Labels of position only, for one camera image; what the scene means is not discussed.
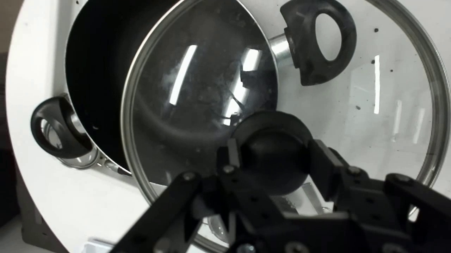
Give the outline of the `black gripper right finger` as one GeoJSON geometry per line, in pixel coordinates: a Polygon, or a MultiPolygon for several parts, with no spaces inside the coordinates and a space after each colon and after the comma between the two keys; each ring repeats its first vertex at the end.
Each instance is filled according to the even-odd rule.
{"type": "Polygon", "coordinates": [[[324,199],[334,199],[341,185],[341,172],[349,167],[342,156],[313,139],[309,143],[310,165],[309,174],[324,199]]]}

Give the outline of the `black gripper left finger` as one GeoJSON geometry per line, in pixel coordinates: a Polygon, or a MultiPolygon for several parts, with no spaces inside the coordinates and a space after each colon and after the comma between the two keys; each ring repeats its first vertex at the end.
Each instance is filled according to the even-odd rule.
{"type": "Polygon", "coordinates": [[[241,167],[241,150],[238,140],[230,137],[224,146],[217,150],[217,170],[223,172],[234,172],[241,167]]]}

